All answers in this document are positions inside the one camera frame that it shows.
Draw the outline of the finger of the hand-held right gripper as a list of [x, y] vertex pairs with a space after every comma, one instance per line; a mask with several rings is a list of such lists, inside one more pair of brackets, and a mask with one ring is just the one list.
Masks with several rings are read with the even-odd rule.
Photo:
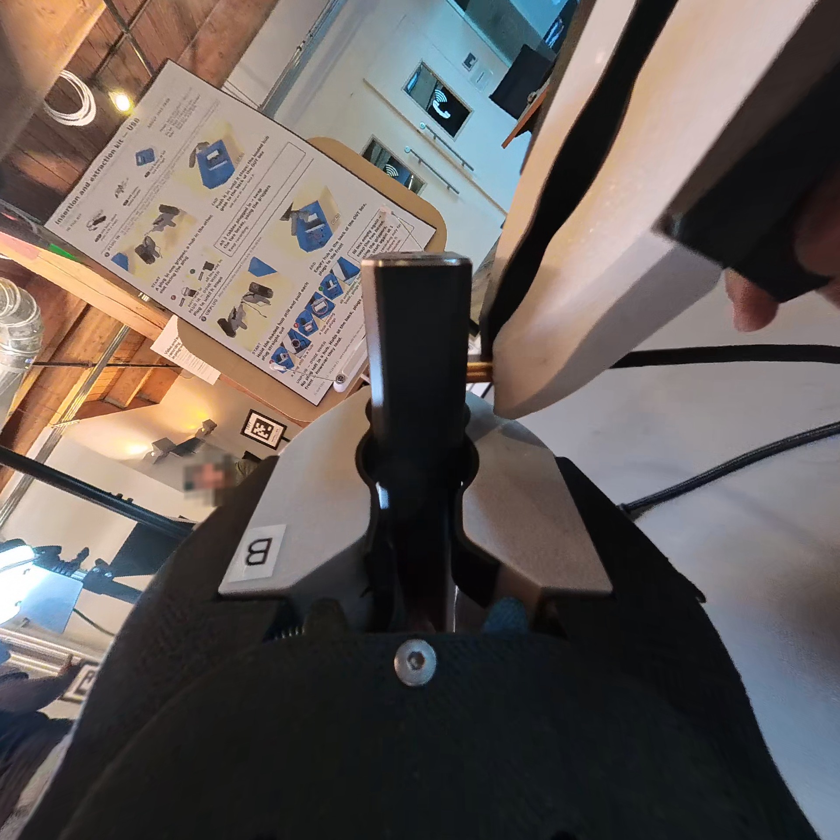
[[553, 236], [593, 184], [656, 39], [656, 1], [580, 3], [527, 121], [530, 145], [480, 314], [483, 340], [494, 340], [523, 302]]
[[817, 82], [838, 82], [838, 2], [656, 3], [612, 147], [489, 339], [504, 417], [576, 392], [714, 288], [729, 269], [670, 224]]

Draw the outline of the black white marker tag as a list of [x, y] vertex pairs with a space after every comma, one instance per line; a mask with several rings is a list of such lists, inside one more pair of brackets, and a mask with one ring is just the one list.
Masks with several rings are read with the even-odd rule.
[[88, 698], [98, 676], [100, 664], [83, 661], [77, 666], [73, 680], [62, 693], [61, 699], [73, 704], [82, 704]]
[[281, 444], [290, 441], [287, 430], [285, 423], [252, 408], [248, 411], [240, 434], [251, 443], [278, 451]]

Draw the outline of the white paper note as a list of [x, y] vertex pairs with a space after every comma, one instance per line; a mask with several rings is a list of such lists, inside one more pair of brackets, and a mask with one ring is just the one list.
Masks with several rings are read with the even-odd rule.
[[178, 324], [178, 318], [172, 315], [150, 349], [202, 382], [215, 385], [220, 376], [219, 371], [186, 348], [180, 338]]

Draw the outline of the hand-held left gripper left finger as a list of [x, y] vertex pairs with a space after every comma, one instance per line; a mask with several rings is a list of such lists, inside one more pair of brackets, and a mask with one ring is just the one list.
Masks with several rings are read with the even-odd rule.
[[295, 436], [278, 456], [218, 593], [280, 596], [299, 617], [321, 599], [350, 621], [370, 621], [364, 567], [371, 490], [356, 454], [370, 430], [367, 394], [353, 394]]

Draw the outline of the silver ventilation duct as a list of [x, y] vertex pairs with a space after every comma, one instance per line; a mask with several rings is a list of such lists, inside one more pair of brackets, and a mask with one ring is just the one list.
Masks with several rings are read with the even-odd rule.
[[18, 388], [41, 350], [43, 332], [36, 299], [1, 278], [1, 425], [12, 412]]

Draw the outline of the studio light panel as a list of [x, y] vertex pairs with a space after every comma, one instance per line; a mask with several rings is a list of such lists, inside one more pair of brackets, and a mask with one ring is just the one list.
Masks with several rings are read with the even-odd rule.
[[84, 568], [89, 547], [71, 560], [62, 559], [61, 552], [59, 545], [35, 547], [21, 539], [1, 542], [2, 624], [19, 619], [63, 634], [70, 618], [76, 616], [101, 634], [113, 637], [113, 632], [79, 609], [81, 593], [90, 592], [134, 606], [142, 592], [119, 582], [112, 565], [104, 560], [95, 560], [92, 567]]

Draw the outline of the instruction poster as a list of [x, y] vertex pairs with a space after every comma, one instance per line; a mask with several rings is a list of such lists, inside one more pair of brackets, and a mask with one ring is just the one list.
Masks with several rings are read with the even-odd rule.
[[45, 228], [315, 406], [364, 337], [363, 259], [434, 233], [171, 60]]

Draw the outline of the white poster clip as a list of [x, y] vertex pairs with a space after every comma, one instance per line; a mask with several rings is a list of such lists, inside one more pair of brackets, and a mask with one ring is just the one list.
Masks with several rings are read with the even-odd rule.
[[366, 339], [363, 337], [343, 357], [338, 372], [333, 377], [333, 390], [339, 393], [346, 391], [353, 379], [359, 375], [368, 359]]

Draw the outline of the wifi icon window sign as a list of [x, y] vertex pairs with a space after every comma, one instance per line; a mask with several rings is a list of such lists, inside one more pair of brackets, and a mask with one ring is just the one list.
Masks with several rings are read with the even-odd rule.
[[420, 176], [417, 164], [411, 164], [408, 160], [408, 153], [397, 154], [378, 137], [372, 135], [364, 146], [361, 156], [410, 192], [417, 195], [423, 193], [427, 182]]

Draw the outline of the person's right hand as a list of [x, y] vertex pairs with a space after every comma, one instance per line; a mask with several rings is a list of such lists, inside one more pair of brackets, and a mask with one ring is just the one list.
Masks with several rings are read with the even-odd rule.
[[[835, 170], [809, 196], [794, 224], [794, 255], [805, 270], [829, 281], [817, 293], [839, 307], [839, 172]], [[781, 303], [750, 279], [728, 269], [724, 287], [736, 330], [749, 333], [767, 327]]]

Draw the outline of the black tripod pole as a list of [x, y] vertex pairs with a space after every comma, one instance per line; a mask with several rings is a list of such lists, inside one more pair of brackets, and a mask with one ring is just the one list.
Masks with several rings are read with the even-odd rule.
[[68, 437], [51, 438], [16, 459], [24, 461], [23, 468], [2, 463], [3, 526], [25, 513], [39, 514], [42, 508], [51, 513], [71, 502], [105, 511], [97, 502], [68, 491], [81, 485], [175, 520], [195, 522], [204, 516], [204, 509], [185, 499], [182, 490], [138, 469], [139, 460], [110, 458]]

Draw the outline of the cardboard backing board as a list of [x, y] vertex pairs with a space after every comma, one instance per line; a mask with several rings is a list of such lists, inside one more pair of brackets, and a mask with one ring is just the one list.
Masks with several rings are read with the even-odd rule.
[[[313, 137], [310, 138], [309, 143], [382, 194], [389, 202], [432, 227], [434, 233], [424, 247], [426, 252], [439, 254], [445, 250], [446, 224], [441, 213], [431, 203], [377, 169], [361, 154], [356, 153], [338, 140], [327, 137]], [[347, 390], [344, 392], [330, 390], [330, 393], [323, 397], [320, 404], [315, 406], [286, 385], [275, 381], [267, 373], [257, 369], [252, 363], [247, 362], [228, 347], [206, 336], [192, 324], [179, 320], [177, 329], [178, 336], [185, 348], [200, 360], [219, 370], [220, 379], [223, 382], [247, 394], [253, 400], [273, 408], [281, 418], [285, 418], [288, 422], [301, 427], [309, 425], [338, 405], [361, 383], [361, 376], [357, 374], [351, 380]]]

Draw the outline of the black wall panel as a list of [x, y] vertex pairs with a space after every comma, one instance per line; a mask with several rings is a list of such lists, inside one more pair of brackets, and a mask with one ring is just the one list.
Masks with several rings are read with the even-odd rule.
[[489, 99], [515, 121], [520, 120], [529, 106], [529, 95], [548, 79], [556, 57], [543, 43], [536, 49], [523, 45]]

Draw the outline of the phone icon window sign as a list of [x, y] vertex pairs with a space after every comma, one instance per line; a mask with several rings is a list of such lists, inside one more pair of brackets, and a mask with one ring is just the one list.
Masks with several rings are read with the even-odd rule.
[[449, 138], [462, 134], [472, 109], [425, 62], [417, 64], [403, 90]]

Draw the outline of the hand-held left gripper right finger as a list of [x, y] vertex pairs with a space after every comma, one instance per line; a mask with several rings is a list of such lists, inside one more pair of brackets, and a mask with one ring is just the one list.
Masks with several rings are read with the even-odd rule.
[[457, 504], [457, 587], [482, 608], [513, 597], [528, 615], [556, 595], [612, 594], [551, 449], [477, 395], [465, 397], [471, 448]]

